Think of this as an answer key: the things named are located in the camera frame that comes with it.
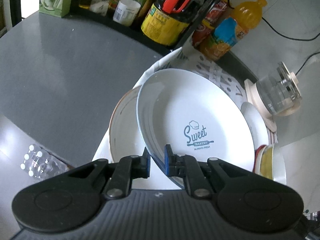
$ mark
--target blue-rimmed plate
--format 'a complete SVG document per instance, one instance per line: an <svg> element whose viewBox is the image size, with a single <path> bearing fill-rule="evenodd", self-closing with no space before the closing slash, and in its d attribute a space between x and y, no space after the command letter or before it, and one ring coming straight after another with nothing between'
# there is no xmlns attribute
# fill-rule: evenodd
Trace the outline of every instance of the blue-rimmed plate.
<svg viewBox="0 0 320 240"><path fill-rule="evenodd" d="M142 85L137 120L144 143L164 172L164 146L206 162L217 157L252 171L254 147L236 104L219 87L181 69L154 73ZM183 187L181 178L172 180Z"/></svg>

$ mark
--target yellow label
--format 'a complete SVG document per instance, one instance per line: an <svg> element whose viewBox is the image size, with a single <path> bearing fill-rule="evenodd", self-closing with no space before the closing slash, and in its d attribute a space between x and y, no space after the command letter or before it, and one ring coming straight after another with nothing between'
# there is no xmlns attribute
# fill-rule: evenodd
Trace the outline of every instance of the yellow label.
<svg viewBox="0 0 320 240"><path fill-rule="evenodd" d="M177 42L180 33L188 25L164 14L153 4L141 25L141 30L153 41L170 46Z"/></svg>

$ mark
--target black cable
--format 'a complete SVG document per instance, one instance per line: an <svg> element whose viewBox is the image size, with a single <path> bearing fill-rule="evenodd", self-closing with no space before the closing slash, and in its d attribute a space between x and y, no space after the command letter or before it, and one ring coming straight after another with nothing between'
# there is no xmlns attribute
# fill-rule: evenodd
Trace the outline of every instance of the black cable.
<svg viewBox="0 0 320 240"><path fill-rule="evenodd" d="M301 66L301 67L299 68L299 70L296 72L296 75L299 74L300 70L302 70L302 68L303 68L304 65L308 62L308 60L309 60L312 56L317 55L317 54L320 54L320 51L315 52L315 53L311 54L310 56L308 56L307 59L305 60L305 62L302 64L302 66Z"/></svg>
<svg viewBox="0 0 320 240"><path fill-rule="evenodd" d="M232 7L231 4L230 4L230 0L228 0L228 6L229 6L231 9L234 9L234 7ZM264 20L264 21L266 22L266 24L268 24L269 27L270 27L275 33L277 33L277 34L279 34L280 36L282 36L282 37L284 37L284 38L287 38L287 39L289 39L289 40L293 40L293 41L313 41L313 40L315 40L316 38L318 38L319 35L320 35L320 33L318 33L318 35L316 35L315 37L313 37L313 38L311 38L311 39L291 38L291 37L285 36L285 35L279 33L278 31L276 31L276 30L274 29L274 27L272 27L271 24L270 24L265 18L262 17L262 20Z"/></svg>

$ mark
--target ribbed gray surface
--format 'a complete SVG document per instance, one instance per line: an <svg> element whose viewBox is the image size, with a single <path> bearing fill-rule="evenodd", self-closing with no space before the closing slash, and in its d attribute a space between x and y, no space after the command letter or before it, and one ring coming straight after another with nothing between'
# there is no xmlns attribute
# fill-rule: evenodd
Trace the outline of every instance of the ribbed gray surface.
<svg viewBox="0 0 320 240"><path fill-rule="evenodd" d="M296 240L301 238L293 231L273 235L257 235L241 231L226 223L208 201L195 200L184 190L132 190L130 196L125 199L107 202L95 219L79 229L55 235L35 234L23 230L13 238L13 240L22 239Z"/></svg>

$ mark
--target barcode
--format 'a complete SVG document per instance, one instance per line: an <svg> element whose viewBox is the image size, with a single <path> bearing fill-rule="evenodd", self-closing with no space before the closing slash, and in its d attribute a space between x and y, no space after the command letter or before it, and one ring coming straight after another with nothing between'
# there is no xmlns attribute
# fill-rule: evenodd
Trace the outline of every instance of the barcode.
<svg viewBox="0 0 320 240"><path fill-rule="evenodd" d="M116 20L120 20L120 18L121 18L121 13L119 13L118 11L116 11L115 12L115 18L116 18Z"/></svg>

